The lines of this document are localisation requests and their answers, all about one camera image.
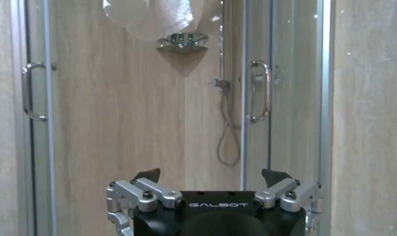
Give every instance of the glass shower door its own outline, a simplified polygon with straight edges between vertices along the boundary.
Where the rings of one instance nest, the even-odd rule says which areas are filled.
[[[243,10],[241,188],[257,190],[266,188],[261,170],[269,168],[270,119],[265,116],[253,122],[251,117],[261,116],[266,108],[270,1],[245,0]]]
[[[50,205],[50,168],[47,145],[47,97],[46,78],[50,70],[49,58],[45,53],[45,21],[42,0],[21,0],[21,13],[25,18],[26,37],[22,58],[22,105],[25,112],[26,134],[26,182],[30,187],[30,197],[26,200],[27,211],[33,224],[29,232],[33,235],[51,233],[51,205]]]
[[[261,170],[318,180],[322,1],[246,0],[242,82],[242,182],[263,189]],[[270,87],[263,67],[270,68]],[[269,115],[257,122],[269,95]]]
[[[322,1],[271,4],[270,169],[318,181]]]

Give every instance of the chrome door handle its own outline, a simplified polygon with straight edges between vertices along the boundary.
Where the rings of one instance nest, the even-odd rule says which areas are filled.
[[[262,73],[266,77],[266,95],[263,98],[263,110],[258,116],[250,116],[250,122],[254,124],[265,119],[270,112],[270,95],[271,95],[271,70],[261,60],[253,60],[251,67],[262,67]]]
[[[29,116],[29,118],[34,121],[46,121],[46,116],[37,115],[31,110],[30,106],[30,98],[29,98],[29,91],[30,91],[30,71],[34,68],[45,68],[45,64],[41,62],[30,62],[22,68],[22,103],[23,103],[23,112]]]

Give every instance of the shower hose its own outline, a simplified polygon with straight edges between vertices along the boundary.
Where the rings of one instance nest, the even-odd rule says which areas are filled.
[[[235,136],[234,130],[239,129],[239,125],[234,125],[233,124],[233,120],[231,120],[231,114],[230,114],[230,102],[229,102],[229,89],[223,89],[221,91],[222,93],[222,99],[221,99],[221,103],[219,103],[219,111],[225,120],[225,126],[223,126],[223,131],[222,134],[219,136],[218,139],[218,143],[217,143],[217,160],[219,161],[219,163],[222,163],[225,166],[234,166],[238,163],[239,160],[239,142],[238,142],[238,138]],[[221,154],[221,147],[223,144],[223,139],[226,137],[227,134],[227,130],[230,130],[231,133],[231,137],[233,137],[233,142],[234,142],[234,147],[235,147],[235,158],[231,162],[227,162],[226,160],[223,160],[222,158],[222,154]]]

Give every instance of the shower wall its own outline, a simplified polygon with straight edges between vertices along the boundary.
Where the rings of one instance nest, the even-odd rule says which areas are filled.
[[[397,236],[397,0],[337,0],[331,235]]]
[[[101,1],[50,1],[58,235],[114,235],[105,186],[138,171],[159,167],[175,189],[238,189],[238,166],[215,159],[218,4],[206,1],[198,26],[207,50],[182,56],[115,26]]]
[[[18,235],[9,0],[0,0],[0,235]]]

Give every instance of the shower enclosure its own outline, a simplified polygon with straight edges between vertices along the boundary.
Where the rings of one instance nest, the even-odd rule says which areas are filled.
[[[106,20],[99,1],[10,1],[21,235],[111,235],[105,186],[150,167],[162,168],[166,186],[186,190],[263,189],[262,168],[319,181],[319,233],[329,234],[333,3],[226,3],[234,167],[214,157],[223,125],[219,93],[207,85],[218,74],[217,22],[199,25],[213,36],[207,50],[179,56],[133,39]]]

